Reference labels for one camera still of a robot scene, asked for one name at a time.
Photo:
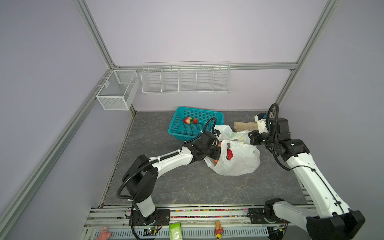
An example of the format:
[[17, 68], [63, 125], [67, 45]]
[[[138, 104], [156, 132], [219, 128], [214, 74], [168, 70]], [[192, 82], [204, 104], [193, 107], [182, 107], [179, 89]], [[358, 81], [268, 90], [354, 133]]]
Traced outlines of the white plastic bag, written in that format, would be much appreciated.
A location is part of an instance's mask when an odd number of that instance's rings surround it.
[[[250, 145], [250, 131], [233, 132], [225, 125], [216, 125], [215, 130], [220, 132], [221, 155], [218, 161], [209, 157], [204, 159], [210, 169], [221, 176], [241, 176], [253, 173], [260, 166], [260, 151]], [[226, 159], [227, 144], [231, 145], [234, 154], [230, 161]]]

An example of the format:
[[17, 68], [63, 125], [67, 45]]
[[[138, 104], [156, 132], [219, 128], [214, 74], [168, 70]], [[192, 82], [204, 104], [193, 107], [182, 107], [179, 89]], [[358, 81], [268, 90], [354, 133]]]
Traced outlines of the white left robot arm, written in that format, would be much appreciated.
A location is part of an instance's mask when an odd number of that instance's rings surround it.
[[135, 220], [142, 225], [152, 225], [169, 213], [165, 210], [158, 211], [153, 202], [152, 193], [159, 177], [178, 167], [220, 156], [216, 123], [217, 118], [209, 119], [197, 137], [184, 142], [171, 153], [152, 158], [140, 155], [135, 159], [116, 193], [117, 198], [128, 200], [132, 204], [131, 225]]

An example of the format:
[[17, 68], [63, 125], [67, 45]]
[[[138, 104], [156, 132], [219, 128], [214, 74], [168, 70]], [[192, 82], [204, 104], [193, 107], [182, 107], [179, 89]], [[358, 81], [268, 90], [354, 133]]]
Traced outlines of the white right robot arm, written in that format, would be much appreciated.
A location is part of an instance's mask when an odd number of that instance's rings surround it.
[[251, 144], [264, 145], [277, 164], [294, 172], [309, 193], [314, 210], [289, 204], [281, 198], [265, 202], [262, 217], [268, 223], [284, 220], [306, 231], [312, 240], [351, 240], [366, 219], [352, 210], [336, 193], [314, 162], [309, 148], [300, 139], [292, 139], [287, 119], [279, 117], [279, 105], [270, 106], [265, 133], [249, 133]]

